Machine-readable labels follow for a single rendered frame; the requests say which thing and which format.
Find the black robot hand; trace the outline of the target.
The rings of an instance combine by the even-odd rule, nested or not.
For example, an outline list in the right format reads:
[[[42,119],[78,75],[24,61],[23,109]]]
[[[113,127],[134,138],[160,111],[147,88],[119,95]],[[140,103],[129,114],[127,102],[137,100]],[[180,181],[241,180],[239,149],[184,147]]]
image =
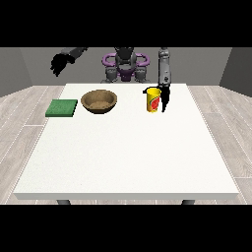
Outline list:
[[[165,112],[166,106],[169,103],[169,95],[170,95],[170,85],[169,86],[160,86],[157,85],[156,87],[149,87],[149,88],[158,88],[161,90],[160,94],[160,100],[159,102],[162,102],[162,112]]]
[[[50,70],[58,77],[68,63],[74,64],[75,58],[69,54],[56,54],[51,61]]]

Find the green square pad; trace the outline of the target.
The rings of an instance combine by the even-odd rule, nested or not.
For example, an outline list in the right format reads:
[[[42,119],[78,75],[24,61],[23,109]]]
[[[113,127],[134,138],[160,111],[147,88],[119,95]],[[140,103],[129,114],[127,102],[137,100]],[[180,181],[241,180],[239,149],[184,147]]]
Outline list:
[[[78,101],[76,99],[54,99],[48,106],[46,117],[72,117]]]

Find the yellow cup with melon print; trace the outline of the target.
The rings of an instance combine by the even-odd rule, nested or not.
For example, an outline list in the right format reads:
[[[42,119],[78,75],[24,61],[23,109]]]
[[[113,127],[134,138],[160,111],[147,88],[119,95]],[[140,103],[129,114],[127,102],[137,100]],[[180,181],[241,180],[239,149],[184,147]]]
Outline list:
[[[160,100],[161,90],[158,88],[147,89],[147,111],[157,112]]]

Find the brown wooden bowl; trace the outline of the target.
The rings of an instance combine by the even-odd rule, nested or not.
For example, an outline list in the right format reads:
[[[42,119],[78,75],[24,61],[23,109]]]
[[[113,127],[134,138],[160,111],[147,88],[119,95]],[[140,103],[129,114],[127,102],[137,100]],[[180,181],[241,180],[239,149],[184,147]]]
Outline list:
[[[117,102],[117,95],[112,91],[94,90],[84,94],[81,98],[82,106],[93,114],[109,112]]]

